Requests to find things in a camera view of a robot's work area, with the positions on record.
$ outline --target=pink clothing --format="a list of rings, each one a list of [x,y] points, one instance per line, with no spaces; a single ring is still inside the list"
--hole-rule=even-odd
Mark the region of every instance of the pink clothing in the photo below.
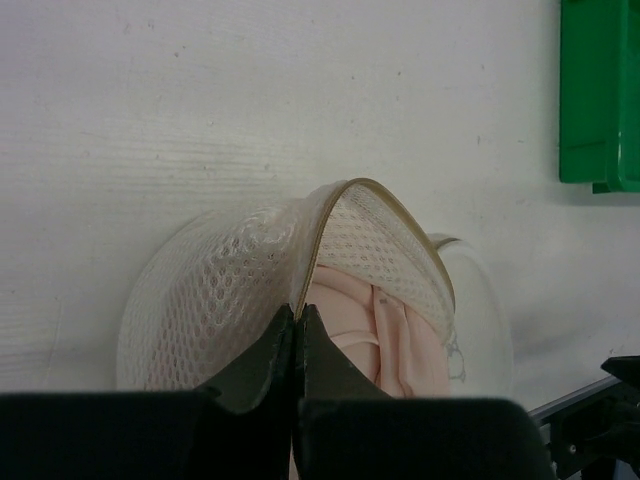
[[[447,357],[433,328],[379,287],[318,266],[306,302],[351,362],[386,393],[401,398],[449,393]]]

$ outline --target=black plastic part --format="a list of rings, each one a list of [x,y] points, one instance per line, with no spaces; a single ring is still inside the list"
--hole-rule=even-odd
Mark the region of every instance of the black plastic part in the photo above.
[[[195,391],[0,396],[0,478],[286,479],[293,314]]]
[[[640,356],[611,357],[601,368],[630,387],[640,390]]]
[[[610,462],[601,462],[602,459],[621,460],[634,469],[640,465],[638,357],[610,358],[602,368],[622,383],[601,390],[545,419],[551,428],[549,448],[560,479],[569,478],[579,471],[591,478],[596,474],[603,475]]]
[[[0,478],[551,479],[504,400],[396,400],[288,306],[190,392],[0,396]]]
[[[189,478],[202,478],[212,458],[227,472],[217,478],[288,478],[293,345],[293,313],[283,306],[253,345],[198,387],[215,403],[198,424]]]
[[[553,479],[538,429],[506,400],[392,399],[329,339],[315,307],[297,325],[296,465],[302,480]]]
[[[539,433],[502,400],[309,400],[303,480],[551,480]]]
[[[0,397],[0,478],[184,478],[202,393]]]

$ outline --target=pink fabric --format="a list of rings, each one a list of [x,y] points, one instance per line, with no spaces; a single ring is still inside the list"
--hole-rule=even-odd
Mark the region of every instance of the pink fabric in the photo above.
[[[334,343],[383,391],[404,398],[449,393],[444,348],[429,323],[398,299],[318,266],[306,302],[318,306]]]

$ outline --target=green object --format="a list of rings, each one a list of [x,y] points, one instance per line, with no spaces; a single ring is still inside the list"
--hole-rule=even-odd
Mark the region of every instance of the green object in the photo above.
[[[562,0],[560,180],[640,192],[640,0]]]

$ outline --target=green plastic bin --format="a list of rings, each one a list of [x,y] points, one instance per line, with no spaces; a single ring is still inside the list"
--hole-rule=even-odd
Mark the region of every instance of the green plastic bin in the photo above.
[[[640,0],[562,0],[560,180],[640,192]]]

